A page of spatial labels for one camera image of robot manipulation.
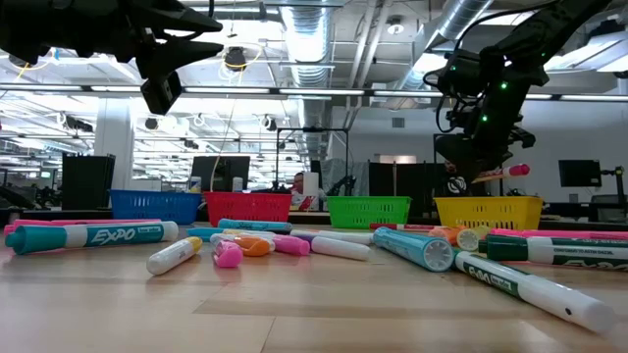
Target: ventilation duct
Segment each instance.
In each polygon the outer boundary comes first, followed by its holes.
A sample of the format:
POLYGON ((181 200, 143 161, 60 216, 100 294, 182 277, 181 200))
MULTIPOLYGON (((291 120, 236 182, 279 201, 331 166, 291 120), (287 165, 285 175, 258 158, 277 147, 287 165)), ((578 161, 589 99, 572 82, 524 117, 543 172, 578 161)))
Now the ventilation duct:
MULTIPOLYGON (((457 40, 464 29, 474 23, 491 6, 493 0, 448 0, 443 14, 428 24, 421 25, 414 40, 414 66, 404 75, 395 89, 418 90, 423 85, 424 71, 417 66, 426 49, 433 48, 450 40, 457 40)), ((385 106, 399 109, 404 106, 405 98, 390 99, 385 106)))
MULTIPOLYGON (((291 61, 303 64, 325 62, 329 57, 332 9, 314 7, 283 7, 280 10, 286 26, 286 47, 291 61)), ((290 68, 297 87, 329 87, 329 69, 295 66, 290 68)), ((331 102, 301 99, 298 114, 301 127, 329 127, 331 102)), ((320 135, 306 134, 305 144, 312 158, 320 158, 320 135)))

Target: white wall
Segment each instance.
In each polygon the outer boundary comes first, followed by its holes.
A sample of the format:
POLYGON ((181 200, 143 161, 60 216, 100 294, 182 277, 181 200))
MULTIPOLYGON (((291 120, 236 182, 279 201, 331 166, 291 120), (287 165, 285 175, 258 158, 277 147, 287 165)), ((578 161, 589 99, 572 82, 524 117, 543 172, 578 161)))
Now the white wall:
MULTIPOLYGON (((522 113, 525 117, 522 127, 536 135, 537 144, 526 150, 512 146, 510 150, 515 156, 506 164, 526 163, 532 172, 529 176, 506 181, 506 191, 517 187, 554 202, 568 202, 570 193, 579 194, 582 202, 589 201, 592 194, 616 192, 614 176, 603 177, 599 190, 561 187, 558 160, 594 159, 600 160, 603 169, 615 166, 628 169, 628 105, 527 102, 522 113)), ((350 146, 353 157, 359 162, 374 160, 377 153, 414 155, 419 162, 431 162, 432 134, 436 131, 432 110, 367 109, 360 112, 355 121, 350 146), (406 118, 406 129, 391 128, 390 118, 394 116, 406 118)), ((343 146, 336 141, 331 150, 332 157, 344 158, 343 146)))

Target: pillar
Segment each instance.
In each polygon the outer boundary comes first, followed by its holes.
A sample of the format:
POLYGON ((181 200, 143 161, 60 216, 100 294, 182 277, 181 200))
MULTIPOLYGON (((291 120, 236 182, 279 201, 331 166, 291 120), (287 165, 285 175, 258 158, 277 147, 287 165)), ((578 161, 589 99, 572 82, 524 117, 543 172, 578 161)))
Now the pillar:
POLYGON ((98 102, 95 156, 116 156, 112 188, 129 189, 133 174, 135 121, 129 99, 101 98, 98 102))

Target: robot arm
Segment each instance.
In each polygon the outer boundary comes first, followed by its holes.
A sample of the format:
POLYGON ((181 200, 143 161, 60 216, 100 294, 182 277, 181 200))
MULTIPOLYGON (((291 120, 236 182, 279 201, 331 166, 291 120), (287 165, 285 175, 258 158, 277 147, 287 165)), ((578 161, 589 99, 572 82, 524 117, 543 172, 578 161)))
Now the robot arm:
POLYGON ((176 0, 0 0, 0 48, 33 66, 51 47, 76 50, 83 58, 111 54, 121 63, 136 58, 147 78, 144 98, 161 115, 182 93, 175 70, 223 50, 190 39, 222 28, 176 0), (195 34, 177 38, 166 29, 195 34))
POLYGON ((480 54, 456 46, 438 72, 437 87, 445 96, 463 102, 447 118, 452 127, 462 127, 464 132, 441 136, 436 149, 467 182, 511 157, 508 145, 512 142, 523 140, 524 148, 534 145, 534 136, 515 126, 523 118, 519 112, 530 87, 550 80, 543 65, 578 27, 610 2, 552 1, 480 54), (475 102, 466 102, 469 98, 475 102))

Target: table surface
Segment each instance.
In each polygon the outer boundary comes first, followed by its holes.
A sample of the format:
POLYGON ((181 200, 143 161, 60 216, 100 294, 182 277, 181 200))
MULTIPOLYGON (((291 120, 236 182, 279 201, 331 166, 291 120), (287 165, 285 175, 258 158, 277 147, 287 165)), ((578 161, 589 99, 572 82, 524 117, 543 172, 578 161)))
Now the table surface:
POLYGON ((4 352, 626 352, 625 273, 516 266, 611 305, 599 336, 465 274, 432 274, 374 249, 247 258, 214 268, 211 248, 160 277, 168 243, 14 256, 0 247, 4 352))

